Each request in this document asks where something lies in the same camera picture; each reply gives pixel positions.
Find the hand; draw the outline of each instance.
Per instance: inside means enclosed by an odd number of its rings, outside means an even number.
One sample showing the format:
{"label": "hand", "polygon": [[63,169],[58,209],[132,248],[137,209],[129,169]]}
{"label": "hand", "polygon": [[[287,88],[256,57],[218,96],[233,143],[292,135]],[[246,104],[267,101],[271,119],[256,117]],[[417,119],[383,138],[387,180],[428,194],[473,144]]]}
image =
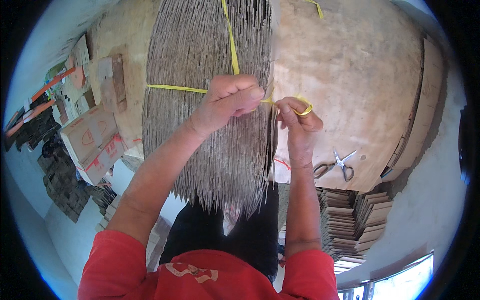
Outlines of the hand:
{"label": "hand", "polygon": [[280,109],[277,117],[282,121],[281,129],[288,127],[288,154],[292,168],[312,168],[313,146],[316,133],[324,127],[324,123],[313,111],[299,116],[293,110],[302,113],[307,104],[294,98],[285,97],[275,103]]}
{"label": "hand", "polygon": [[228,123],[230,117],[250,113],[265,91],[253,75],[220,75],[210,82],[202,104],[190,116],[193,129],[206,138]]}

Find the black pants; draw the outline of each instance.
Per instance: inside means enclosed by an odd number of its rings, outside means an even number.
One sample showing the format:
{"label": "black pants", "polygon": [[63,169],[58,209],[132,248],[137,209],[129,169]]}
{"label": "black pants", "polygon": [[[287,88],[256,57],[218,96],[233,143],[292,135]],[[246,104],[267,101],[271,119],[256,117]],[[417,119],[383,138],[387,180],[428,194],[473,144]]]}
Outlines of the black pants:
{"label": "black pants", "polygon": [[193,206],[187,203],[168,234],[160,263],[169,263],[187,251],[220,250],[247,262],[273,282],[278,265],[277,223],[278,187],[272,182],[264,193],[260,211],[248,220],[246,215],[241,215],[228,236],[223,235],[223,211],[208,214],[199,201]]}

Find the scissors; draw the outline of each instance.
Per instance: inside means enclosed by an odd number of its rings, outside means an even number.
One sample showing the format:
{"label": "scissors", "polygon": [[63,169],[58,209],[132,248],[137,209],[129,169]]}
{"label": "scissors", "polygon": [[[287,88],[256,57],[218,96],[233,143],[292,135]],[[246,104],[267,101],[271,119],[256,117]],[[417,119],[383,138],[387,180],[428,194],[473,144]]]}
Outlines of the scissors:
{"label": "scissors", "polygon": [[[331,169],[333,169],[335,166],[341,166],[342,168],[342,171],[343,171],[343,178],[345,178],[345,181],[350,181],[352,180],[353,178],[353,174],[355,174],[355,172],[353,171],[353,168],[352,167],[347,167],[345,166],[345,162],[350,158],[352,157],[357,151],[353,151],[352,153],[350,153],[349,155],[347,155],[347,157],[345,157],[344,159],[340,160],[340,158],[338,157],[338,153],[336,152],[335,150],[335,147],[333,148],[333,154],[335,154],[335,159],[336,159],[336,162],[333,163],[333,164],[321,164],[319,165],[318,167],[316,167],[315,169],[313,169],[313,178],[315,179],[319,179],[321,176],[325,175],[328,171],[330,171]],[[347,170],[352,170],[351,172],[351,175],[349,177],[347,177]]]}

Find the scissors handle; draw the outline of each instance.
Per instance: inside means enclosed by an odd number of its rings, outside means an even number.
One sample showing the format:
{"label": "scissors handle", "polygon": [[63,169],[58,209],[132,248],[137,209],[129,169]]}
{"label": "scissors handle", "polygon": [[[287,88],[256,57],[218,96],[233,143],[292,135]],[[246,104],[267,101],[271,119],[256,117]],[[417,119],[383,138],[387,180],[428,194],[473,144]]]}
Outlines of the scissors handle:
{"label": "scissors handle", "polygon": [[317,166],[316,168],[313,169],[313,178],[314,179],[319,179],[321,176],[325,175],[328,171],[333,169],[336,164],[321,164]]}
{"label": "scissors handle", "polygon": [[[352,170],[350,176],[347,176],[347,171],[348,170]],[[345,179],[346,182],[352,180],[353,175],[355,174],[352,167],[343,166],[342,171],[343,171],[343,178]]]}

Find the red shirt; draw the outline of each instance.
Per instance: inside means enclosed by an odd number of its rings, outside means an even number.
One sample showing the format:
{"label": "red shirt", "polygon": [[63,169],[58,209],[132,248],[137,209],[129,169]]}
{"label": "red shirt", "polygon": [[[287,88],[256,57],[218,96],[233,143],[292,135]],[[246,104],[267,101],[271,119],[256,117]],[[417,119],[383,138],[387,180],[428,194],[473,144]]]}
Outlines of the red shirt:
{"label": "red shirt", "polygon": [[262,273],[216,250],[176,256],[147,273],[145,247],[129,235],[103,230],[95,236],[78,287],[78,299],[336,299],[333,260],[319,250],[287,259],[277,294]]}

